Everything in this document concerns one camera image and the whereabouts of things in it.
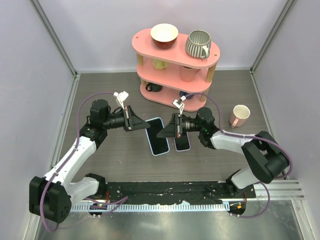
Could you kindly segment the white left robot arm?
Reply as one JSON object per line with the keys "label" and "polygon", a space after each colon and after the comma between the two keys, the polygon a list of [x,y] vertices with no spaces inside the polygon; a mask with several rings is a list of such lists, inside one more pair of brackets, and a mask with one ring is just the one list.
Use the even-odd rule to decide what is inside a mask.
{"label": "white left robot arm", "polygon": [[57,224],[62,223],[71,208],[89,196],[100,200],[107,192],[103,176],[88,173],[81,181],[71,183],[86,160],[100,147],[108,130],[123,128],[126,132],[144,130],[150,125],[138,117],[131,106],[111,111],[105,99],[95,100],[78,129],[75,142],[63,158],[43,177],[29,183],[29,212]]}

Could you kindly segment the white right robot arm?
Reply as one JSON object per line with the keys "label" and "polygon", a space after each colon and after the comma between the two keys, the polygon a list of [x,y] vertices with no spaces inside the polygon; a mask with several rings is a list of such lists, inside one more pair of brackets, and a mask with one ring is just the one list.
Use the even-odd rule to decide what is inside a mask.
{"label": "white right robot arm", "polygon": [[288,154],[268,132],[241,135],[220,130],[207,107],[201,107],[194,118],[173,113],[157,137],[180,138],[187,132],[197,132],[200,143],[206,148],[227,150],[245,157],[248,167],[234,172],[225,181],[226,193],[233,198],[242,194],[249,185],[269,184],[291,165]]}

